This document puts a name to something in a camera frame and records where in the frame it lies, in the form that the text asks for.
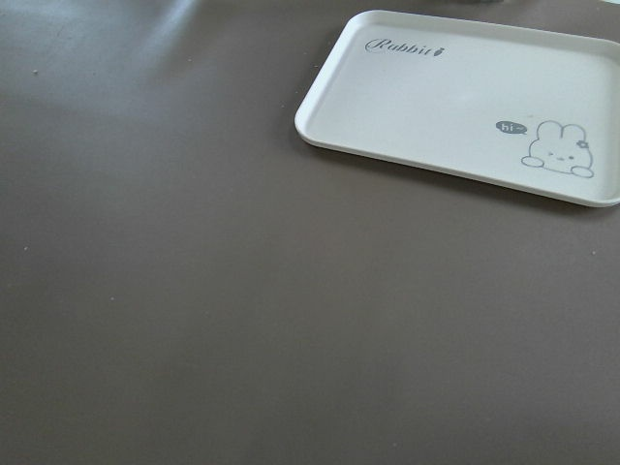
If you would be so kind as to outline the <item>white rabbit tray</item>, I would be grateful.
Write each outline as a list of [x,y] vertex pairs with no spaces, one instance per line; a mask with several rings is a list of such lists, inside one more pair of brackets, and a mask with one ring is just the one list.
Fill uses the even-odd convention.
[[352,17],[294,118],[307,142],[588,206],[619,202],[619,45]]

